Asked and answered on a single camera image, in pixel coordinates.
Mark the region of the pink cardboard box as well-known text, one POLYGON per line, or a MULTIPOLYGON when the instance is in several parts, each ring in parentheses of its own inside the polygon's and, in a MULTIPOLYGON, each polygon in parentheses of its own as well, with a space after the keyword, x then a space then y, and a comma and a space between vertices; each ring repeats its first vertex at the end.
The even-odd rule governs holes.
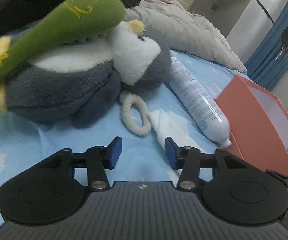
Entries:
POLYGON ((235 75, 216 103, 230 123, 228 151, 262 171, 288 176, 288 112, 279 99, 235 75))

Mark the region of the grey duvet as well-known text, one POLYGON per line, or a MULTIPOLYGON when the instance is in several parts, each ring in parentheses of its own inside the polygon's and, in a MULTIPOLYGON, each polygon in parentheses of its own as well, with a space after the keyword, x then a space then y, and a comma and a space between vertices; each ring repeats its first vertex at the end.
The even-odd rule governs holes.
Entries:
POLYGON ((192 14, 177 0, 141 0, 126 10, 125 21, 139 20, 156 40, 229 69, 247 73, 226 38, 204 16, 192 14))

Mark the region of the grey white penguin plush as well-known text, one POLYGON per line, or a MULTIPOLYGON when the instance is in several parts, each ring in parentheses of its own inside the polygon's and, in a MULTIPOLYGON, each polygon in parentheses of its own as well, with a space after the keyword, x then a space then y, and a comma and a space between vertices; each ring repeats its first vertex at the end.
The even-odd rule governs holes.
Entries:
POLYGON ((69 118, 76 128, 93 124, 116 100, 135 135, 152 128, 141 92, 159 88, 171 69, 169 46, 138 20, 18 66, 0 85, 0 114, 13 112, 43 124, 69 118))

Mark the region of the white tissue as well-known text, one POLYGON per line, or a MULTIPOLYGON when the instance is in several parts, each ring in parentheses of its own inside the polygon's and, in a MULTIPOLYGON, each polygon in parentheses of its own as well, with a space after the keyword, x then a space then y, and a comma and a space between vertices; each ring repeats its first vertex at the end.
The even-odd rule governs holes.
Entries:
POLYGON ((159 155, 164 163, 164 166, 166 167, 165 173, 168 175, 168 179, 170 179, 172 184, 176 186, 181 169, 180 172, 178 172, 171 168, 164 152, 166 149, 165 139, 167 137, 171 137, 179 147, 191 146, 198 148, 203 153, 205 153, 205 150, 201 148, 197 142, 192 139, 192 137, 190 137, 188 131, 188 121, 185 118, 173 113, 172 111, 166 112, 160 108, 150 112, 149 119, 156 134, 157 142, 160 146, 159 155))

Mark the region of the white spray bottle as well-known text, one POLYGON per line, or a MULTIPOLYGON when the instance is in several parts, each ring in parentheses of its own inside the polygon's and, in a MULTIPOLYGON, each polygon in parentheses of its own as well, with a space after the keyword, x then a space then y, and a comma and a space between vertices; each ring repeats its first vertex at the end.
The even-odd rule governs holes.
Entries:
POLYGON ((225 148, 232 145, 228 118, 176 57, 171 58, 167 83, 209 140, 225 148))

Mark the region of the light blue bed sheet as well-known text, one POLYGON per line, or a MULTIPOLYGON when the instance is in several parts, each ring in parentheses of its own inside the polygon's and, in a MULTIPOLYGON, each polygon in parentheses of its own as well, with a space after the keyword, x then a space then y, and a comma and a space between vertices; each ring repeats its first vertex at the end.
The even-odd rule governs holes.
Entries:
MULTIPOLYGON (((245 73, 231 70, 194 55, 171 52, 198 80, 212 98, 217 98, 232 78, 245 73)), ((164 83, 156 90, 138 93, 150 112, 163 109, 187 131, 202 152, 213 153, 216 145, 204 136, 181 101, 164 83)), ((156 133, 137 137, 125 128, 120 117, 120 101, 97 122, 81 129, 74 128, 67 119, 52 125, 36 124, 13 113, 0 115, 0 186, 39 163, 48 156, 71 148, 73 153, 85 152, 97 145, 107 146, 115 137, 122 138, 122 153, 116 167, 107 171, 110 184, 114 181, 173 181, 179 172, 170 168, 156 133)), ((0 215, 0 226, 3 218, 0 215)))

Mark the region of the blue curtain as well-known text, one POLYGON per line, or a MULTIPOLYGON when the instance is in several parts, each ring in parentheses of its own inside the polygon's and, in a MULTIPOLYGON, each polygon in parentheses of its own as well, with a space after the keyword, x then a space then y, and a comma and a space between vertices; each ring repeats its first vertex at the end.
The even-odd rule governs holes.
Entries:
POLYGON ((246 62, 248 77, 271 90, 288 69, 288 52, 282 52, 280 35, 288 26, 288 2, 256 51, 246 62))

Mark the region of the green snake plush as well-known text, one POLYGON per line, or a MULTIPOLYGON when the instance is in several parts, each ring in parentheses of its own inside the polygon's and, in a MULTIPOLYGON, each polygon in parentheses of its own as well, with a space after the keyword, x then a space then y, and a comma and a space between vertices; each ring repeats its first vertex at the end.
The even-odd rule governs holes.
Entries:
POLYGON ((126 14, 121 0, 65 0, 15 42, 0 38, 0 85, 22 62, 61 44, 101 34, 126 14))

